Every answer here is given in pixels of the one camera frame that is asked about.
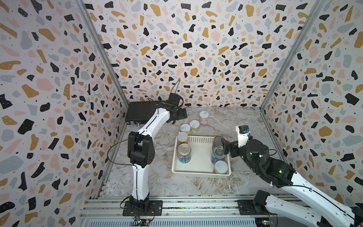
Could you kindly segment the pink small can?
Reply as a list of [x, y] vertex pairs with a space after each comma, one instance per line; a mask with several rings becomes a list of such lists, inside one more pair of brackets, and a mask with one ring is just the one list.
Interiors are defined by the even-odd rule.
[[199, 121], [203, 124], [206, 124], [208, 122], [208, 118], [209, 118], [209, 112], [207, 111], [201, 111], [199, 113]]

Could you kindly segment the green peach can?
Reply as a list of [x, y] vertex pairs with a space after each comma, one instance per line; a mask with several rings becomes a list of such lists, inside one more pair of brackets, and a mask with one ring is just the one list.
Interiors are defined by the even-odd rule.
[[219, 160], [214, 164], [214, 174], [222, 174], [225, 175], [228, 173], [228, 164], [223, 161], [223, 160]]

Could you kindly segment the blue tin can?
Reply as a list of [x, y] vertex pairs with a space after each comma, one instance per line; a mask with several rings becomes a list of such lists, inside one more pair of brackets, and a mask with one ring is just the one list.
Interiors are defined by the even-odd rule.
[[182, 143], [177, 148], [178, 160], [182, 164], [187, 164], [192, 158], [192, 148], [189, 144]]
[[214, 147], [212, 149], [212, 155], [211, 155], [211, 163], [216, 164], [218, 161], [224, 161], [225, 160], [225, 152], [223, 147]]

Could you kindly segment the yellow pineapple small can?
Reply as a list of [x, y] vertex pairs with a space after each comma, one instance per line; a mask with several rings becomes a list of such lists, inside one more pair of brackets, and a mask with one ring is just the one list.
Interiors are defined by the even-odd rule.
[[182, 124], [180, 126], [180, 131], [185, 132], [187, 135], [191, 134], [191, 126], [189, 124]]

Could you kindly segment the light green small can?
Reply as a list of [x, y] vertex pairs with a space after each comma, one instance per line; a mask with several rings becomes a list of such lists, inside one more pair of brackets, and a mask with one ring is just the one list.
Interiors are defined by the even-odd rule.
[[198, 120], [192, 120], [189, 123], [192, 132], [198, 132], [200, 128], [200, 122]]

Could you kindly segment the dark tomato tin can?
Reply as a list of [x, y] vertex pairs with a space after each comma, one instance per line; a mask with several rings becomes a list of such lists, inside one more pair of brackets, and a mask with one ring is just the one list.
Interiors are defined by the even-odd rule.
[[213, 140], [212, 153], [217, 156], [224, 155], [224, 137], [216, 136]]

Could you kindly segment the tall yellow orange can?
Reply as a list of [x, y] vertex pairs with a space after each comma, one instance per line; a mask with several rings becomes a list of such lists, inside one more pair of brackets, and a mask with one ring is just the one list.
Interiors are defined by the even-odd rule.
[[177, 140], [178, 144], [188, 144], [188, 137], [189, 135], [186, 132], [180, 132], [178, 133]]

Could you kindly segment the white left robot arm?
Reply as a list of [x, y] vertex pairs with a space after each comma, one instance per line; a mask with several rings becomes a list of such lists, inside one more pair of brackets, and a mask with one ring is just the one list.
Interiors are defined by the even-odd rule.
[[155, 158], [153, 139], [165, 123], [174, 124], [187, 118], [183, 102], [183, 98], [177, 93], [170, 93], [166, 101], [147, 102], [137, 115], [147, 113], [148, 120], [142, 121], [143, 126], [128, 135], [127, 152], [133, 168], [133, 190], [129, 203], [139, 215], [146, 214], [150, 207], [148, 168]]

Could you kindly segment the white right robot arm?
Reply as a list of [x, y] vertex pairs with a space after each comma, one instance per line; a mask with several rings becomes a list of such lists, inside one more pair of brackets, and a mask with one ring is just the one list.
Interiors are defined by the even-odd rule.
[[257, 213], [282, 215], [309, 227], [361, 227], [363, 210], [348, 207], [309, 183], [300, 173], [282, 160], [272, 158], [269, 149], [256, 139], [245, 145], [221, 140], [223, 151], [231, 157], [240, 157], [263, 181], [280, 188], [306, 204], [300, 206], [259, 190], [253, 201]]

